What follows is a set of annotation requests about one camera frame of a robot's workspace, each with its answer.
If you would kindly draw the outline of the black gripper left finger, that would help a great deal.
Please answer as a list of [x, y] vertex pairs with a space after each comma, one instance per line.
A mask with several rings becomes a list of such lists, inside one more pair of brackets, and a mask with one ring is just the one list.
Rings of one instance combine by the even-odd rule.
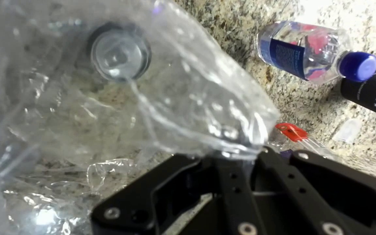
[[222, 160], [176, 155], [98, 204], [93, 235], [162, 235], [203, 195], [218, 192]]

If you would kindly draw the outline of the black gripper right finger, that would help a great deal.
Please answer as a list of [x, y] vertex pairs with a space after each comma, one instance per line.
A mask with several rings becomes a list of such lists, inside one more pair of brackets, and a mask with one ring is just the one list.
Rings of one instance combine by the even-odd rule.
[[231, 179], [225, 235], [376, 235], [376, 178], [308, 151], [267, 149]]

